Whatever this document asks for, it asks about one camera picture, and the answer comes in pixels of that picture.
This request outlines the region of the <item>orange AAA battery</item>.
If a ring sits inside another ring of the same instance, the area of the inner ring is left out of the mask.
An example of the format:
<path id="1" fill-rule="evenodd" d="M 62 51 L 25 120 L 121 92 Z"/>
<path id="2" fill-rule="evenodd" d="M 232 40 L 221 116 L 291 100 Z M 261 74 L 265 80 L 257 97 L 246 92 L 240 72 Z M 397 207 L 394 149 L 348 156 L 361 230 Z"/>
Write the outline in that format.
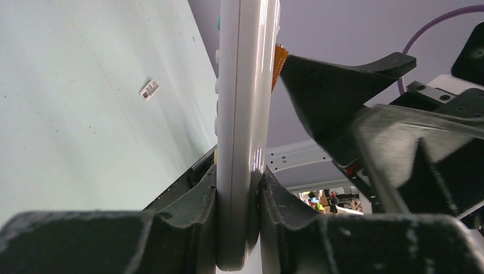
<path id="1" fill-rule="evenodd" d="M 272 88 L 271 91 L 274 90 L 276 82 L 281 74 L 283 69 L 284 63 L 289 55 L 289 51 L 283 48 L 282 45 L 276 44 L 275 45 L 275 58 L 273 64 L 273 77 L 272 77 Z"/>

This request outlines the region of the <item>white AC remote control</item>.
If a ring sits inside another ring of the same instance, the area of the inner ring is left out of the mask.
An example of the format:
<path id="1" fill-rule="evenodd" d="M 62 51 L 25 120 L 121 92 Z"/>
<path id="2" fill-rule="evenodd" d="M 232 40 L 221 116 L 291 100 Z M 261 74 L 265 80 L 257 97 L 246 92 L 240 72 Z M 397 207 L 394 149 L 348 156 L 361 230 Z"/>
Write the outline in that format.
<path id="1" fill-rule="evenodd" d="M 216 264 L 243 269 L 259 236 L 257 190 L 265 172 L 279 1 L 222 1 L 218 95 Z"/>

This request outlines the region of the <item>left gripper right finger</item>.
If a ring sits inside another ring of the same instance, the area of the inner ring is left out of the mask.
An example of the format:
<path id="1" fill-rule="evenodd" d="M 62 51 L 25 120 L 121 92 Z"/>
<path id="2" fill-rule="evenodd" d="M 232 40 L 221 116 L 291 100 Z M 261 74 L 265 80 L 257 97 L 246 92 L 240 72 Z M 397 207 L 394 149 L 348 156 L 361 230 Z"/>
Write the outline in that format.
<path id="1" fill-rule="evenodd" d="M 259 189 L 264 273 L 482 273 L 470 231 L 446 215 L 333 215 L 287 191 L 270 170 Z"/>

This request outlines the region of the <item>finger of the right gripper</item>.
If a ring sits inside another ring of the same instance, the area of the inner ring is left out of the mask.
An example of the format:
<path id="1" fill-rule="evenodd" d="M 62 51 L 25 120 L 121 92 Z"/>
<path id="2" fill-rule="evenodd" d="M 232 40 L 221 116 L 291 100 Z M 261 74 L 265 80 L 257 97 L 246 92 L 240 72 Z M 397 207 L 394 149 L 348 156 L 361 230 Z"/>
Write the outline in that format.
<path id="1" fill-rule="evenodd" d="M 350 130 L 357 113 L 416 65 L 415 57 L 398 52 L 359 66 L 289 55 L 280 77 L 308 135 L 348 167 L 360 157 Z"/>
<path id="2" fill-rule="evenodd" d="M 427 180 L 436 183 L 446 208 L 457 214 L 457 206 L 435 164 L 472 140 L 482 140 L 482 118 L 380 104 L 360 111 L 351 132 L 386 212 L 411 212 L 398 189 L 423 170 L 429 172 Z"/>

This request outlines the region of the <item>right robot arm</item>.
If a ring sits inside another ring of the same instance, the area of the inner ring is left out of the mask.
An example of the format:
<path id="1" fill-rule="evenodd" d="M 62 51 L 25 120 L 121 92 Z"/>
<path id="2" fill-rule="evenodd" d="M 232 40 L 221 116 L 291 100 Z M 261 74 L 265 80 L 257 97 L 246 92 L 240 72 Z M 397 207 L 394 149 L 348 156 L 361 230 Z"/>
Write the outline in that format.
<path id="1" fill-rule="evenodd" d="M 384 212 L 482 209 L 483 87 L 443 75 L 366 106 L 415 66 L 402 53 L 359 66 L 287 57 L 280 79 L 310 139 L 270 148 L 271 171 L 331 162 Z"/>

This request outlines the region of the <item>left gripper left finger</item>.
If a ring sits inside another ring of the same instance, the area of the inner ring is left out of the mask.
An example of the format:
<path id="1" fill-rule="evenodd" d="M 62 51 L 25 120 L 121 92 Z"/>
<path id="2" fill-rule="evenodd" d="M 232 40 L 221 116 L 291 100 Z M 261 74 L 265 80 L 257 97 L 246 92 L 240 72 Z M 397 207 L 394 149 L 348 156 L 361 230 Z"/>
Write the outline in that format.
<path id="1" fill-rule="evenodd" d="M 2 273 L 214 273 L 215 179 L 154 211 L 23 212 L 1 229 Z"/>

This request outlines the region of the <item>white battery cover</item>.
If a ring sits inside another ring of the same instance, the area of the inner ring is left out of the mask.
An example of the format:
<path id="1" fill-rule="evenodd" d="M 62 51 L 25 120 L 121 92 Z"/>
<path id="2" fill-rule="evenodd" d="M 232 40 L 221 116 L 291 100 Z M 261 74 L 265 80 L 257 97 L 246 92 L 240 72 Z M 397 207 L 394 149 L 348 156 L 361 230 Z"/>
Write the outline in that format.
<path id="1" fill-rule="evenodd" d="M 140 91 L 139 95 L 148 102 L 159 89 L 159 82 L 150 80 Z"/>

